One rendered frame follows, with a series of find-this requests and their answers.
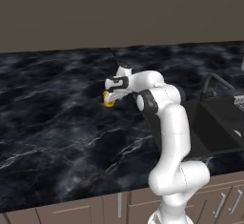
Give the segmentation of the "narrow brown cupboard door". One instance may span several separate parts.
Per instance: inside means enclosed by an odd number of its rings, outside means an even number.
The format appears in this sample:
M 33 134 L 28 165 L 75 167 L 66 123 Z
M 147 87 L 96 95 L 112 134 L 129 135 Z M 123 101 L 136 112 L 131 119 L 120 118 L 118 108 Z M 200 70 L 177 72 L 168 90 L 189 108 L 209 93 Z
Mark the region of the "narrow brown cupboard door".
M 122 193 L 121 218 L 117 217 L 117 194 L 107 194 L 102 197 L 105 224 L 127 224 L 128 193 Z

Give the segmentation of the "yellow mug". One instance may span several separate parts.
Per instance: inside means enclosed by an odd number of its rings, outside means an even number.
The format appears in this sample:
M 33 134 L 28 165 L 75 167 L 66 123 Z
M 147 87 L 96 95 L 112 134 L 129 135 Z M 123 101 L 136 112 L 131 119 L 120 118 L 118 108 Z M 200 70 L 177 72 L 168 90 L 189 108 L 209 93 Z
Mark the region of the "yellow mug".
M 113 107 L 114 106 L 114 101 L 112 101 L 112 102 L 108 102 L 108 101 L 106 101 L 105 100 L 105 97 L 106 97 L 106 95 L 107 95 L 107 91 L 103 91 L 103 102 L 104 102 L 104 106 L 105 107 L 107 107 L 107 108 L 111 108 L 111 107 Z

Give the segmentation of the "black sink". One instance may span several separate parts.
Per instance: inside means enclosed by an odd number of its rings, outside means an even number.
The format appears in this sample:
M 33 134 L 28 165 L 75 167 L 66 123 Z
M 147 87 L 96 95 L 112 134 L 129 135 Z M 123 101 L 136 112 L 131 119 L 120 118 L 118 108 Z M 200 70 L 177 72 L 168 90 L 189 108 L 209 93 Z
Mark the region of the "black sink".
M 244 115 L 229 99 L 184 102 L 142 92 L 137 106 L 164 157 L 194 158 L 244 150 Z

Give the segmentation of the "brown drawer front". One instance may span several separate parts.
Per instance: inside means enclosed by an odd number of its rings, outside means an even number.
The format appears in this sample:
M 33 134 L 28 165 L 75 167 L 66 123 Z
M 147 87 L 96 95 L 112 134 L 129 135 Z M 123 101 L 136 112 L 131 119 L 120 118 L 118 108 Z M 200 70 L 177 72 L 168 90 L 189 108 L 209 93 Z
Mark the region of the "brown drawer front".
M 244 171 L 216 175 L 211 177 L 210 182 L 203 187 L 203 190 L 218 189 L 242 181 L 244 181 Z
M 52 211 L 74 207 L 83 208 L 61 214 L 52 213 Z M 101 197 L 8 212 L 6 216 L 10 224 L 104 224 Z

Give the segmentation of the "dark sink tap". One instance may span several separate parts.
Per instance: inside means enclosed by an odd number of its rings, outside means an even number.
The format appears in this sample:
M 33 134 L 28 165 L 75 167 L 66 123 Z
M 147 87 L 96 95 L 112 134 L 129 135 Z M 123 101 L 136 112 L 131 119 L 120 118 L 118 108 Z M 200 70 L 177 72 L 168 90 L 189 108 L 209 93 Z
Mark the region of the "dark sink tap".
M 204 81 L 203 90 L 202 90 L 202 92 L 200 94 L 200 97 L 199 97 L 200 101 L 205 101 L 207 98 L 213 98 L 213 97 L 217 96 L 217 92 L 209 92 L 208 91 L 209 84 L 210 84 L 210 81 L 211 81 L 212 78 L 214 78 L 215 80 L 220 82 L 224 87 L 230 89 L 231 91 L 235 90 L 235 87 L 233 85 L 231 85 L 225 79 L 220 77 L 218 74 L 216 74 L 216 73 L 208 73 L 206 78 L 205 78 L 205 81 Z

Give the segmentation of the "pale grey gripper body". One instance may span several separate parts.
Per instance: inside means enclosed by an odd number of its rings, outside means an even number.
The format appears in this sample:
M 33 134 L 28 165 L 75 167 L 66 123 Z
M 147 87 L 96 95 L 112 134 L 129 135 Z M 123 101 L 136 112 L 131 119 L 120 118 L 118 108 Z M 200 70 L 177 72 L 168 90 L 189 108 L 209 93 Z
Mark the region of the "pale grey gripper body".
M 131 91 L 127 89 L 107 89 L 106 101 L 108 103 L 121 100 L 123 97 L 129 95 Z

